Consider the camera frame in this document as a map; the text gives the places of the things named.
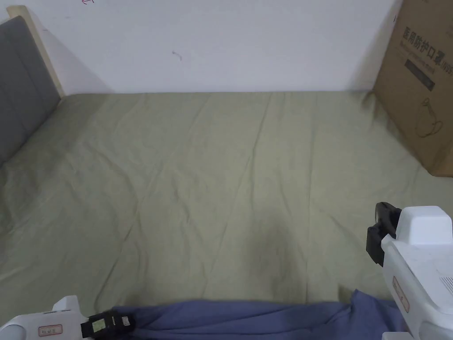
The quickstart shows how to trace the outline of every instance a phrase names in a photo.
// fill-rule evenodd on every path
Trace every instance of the gray headboard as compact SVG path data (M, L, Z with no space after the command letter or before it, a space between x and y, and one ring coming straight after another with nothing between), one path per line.
M25 20L17 16L0 24L0 167L59 101Z

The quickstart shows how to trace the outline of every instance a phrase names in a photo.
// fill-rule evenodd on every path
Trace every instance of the white wall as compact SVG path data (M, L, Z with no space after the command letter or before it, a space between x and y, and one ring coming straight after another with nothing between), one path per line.
M401 0L0 0L67 94L372 88Z

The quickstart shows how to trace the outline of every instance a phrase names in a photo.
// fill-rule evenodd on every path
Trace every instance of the cardboard box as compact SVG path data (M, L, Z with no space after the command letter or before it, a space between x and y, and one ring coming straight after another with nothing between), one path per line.
M453 176L453 0L405 0L375 93L422 165Z

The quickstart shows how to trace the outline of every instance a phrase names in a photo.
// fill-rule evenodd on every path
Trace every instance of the label sticker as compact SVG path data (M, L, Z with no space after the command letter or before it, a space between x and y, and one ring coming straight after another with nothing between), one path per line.
M398 280L396 277L393 276L393 288L395 289L396 294L398 295L398 298L400 299L401 303L403 304L404 310L406 313L409 313L410 309L410 304L409 301L406 298L406 295L404 294L403 290L401 289L400 284L398 283Z
M92 325L93 331L96 333L99 332L100 330L103 330L106 327L106 322L104 321L104 319L100 319L98 321L93 322Z
M122 319L124 326L130 326L129 318L127 316L123 316Z
M38 328L38 336L58 335L63 333L63 325L42 326Z

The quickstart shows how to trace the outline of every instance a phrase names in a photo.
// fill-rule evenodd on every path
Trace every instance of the mark on wall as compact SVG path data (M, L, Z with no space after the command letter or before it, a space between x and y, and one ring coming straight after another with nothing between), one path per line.
M182 61L183 60L183 56L180 55L178 52L175 52L175 51L171 51L171 54L174 54L176 55L178 58L179 58L179 61Z

